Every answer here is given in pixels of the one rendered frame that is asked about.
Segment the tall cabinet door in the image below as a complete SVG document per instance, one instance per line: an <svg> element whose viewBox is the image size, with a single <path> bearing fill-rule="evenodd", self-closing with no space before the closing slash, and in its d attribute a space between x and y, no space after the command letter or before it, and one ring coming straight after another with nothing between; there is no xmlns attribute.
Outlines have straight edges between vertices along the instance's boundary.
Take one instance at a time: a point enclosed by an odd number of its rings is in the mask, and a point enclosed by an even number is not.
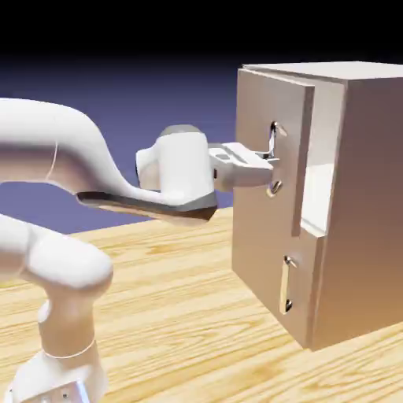
<svg viewBox="0 0 403 403"><path fill-rule="evenodd" d="M272 177L234 193L234 221L273 238L299 234L315 87L247 68L238 71L236 139L255 151L274 149Z"/></svg>

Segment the curved silver door handle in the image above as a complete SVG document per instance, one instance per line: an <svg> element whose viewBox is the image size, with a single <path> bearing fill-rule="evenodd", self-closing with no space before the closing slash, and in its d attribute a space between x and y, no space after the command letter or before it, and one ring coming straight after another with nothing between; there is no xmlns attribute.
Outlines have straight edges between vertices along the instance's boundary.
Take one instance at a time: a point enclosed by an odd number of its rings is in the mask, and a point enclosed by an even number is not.
<svg viewBox="0 0 403 403"><path fill-rule="evenodd" d="M267 151L255 151L255 154L268 163L272 164L279 161L279 158L275 156L277 135L287 137L287 132L278 121L272 121L270 124L269 136L268 136L268 150ZM268 185L266 191L270 198L274 198L283 187L283 181L280 179L273 180Z"/></svg>

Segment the light brown wooden cabinet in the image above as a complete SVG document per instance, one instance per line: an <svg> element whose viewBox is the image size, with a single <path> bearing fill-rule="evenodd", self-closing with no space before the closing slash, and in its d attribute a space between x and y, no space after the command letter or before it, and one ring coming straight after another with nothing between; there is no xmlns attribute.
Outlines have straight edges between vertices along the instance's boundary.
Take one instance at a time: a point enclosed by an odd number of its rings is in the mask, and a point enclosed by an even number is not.
<svg viewBox="0 0 403 403"><path fill-rule="evenodd" d="M315 87L301 208L325 233L312 350L402 322L403 65L242 68Z"/></svg>

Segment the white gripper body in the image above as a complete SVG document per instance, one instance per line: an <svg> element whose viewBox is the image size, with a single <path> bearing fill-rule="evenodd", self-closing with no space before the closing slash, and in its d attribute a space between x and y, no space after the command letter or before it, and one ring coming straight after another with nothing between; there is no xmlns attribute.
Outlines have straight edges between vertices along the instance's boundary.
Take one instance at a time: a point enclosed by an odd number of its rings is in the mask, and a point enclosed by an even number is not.
<svg viewBox="0 0 403 403"><path fill-rule="evenodd" d="M216 189L232 192L236 187L269 185L273 153L255 151L240 142L216 144Z"/></svg>

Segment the short cabinet door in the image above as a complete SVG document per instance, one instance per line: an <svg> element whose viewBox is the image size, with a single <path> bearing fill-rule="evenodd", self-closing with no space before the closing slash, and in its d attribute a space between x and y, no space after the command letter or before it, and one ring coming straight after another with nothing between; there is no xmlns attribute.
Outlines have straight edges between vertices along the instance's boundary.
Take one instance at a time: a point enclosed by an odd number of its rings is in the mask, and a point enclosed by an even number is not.
<svg viewBox="0 0 403 403"><path fill-rule="evenodd" d="M325 233L303 220L292 235L292 208L282 191L274 198L264 188L238 189L234 195L232 269L304 348L314 348L317 275ZM297 265L290 269L290 311L279 312L283 257Z"/></svg>

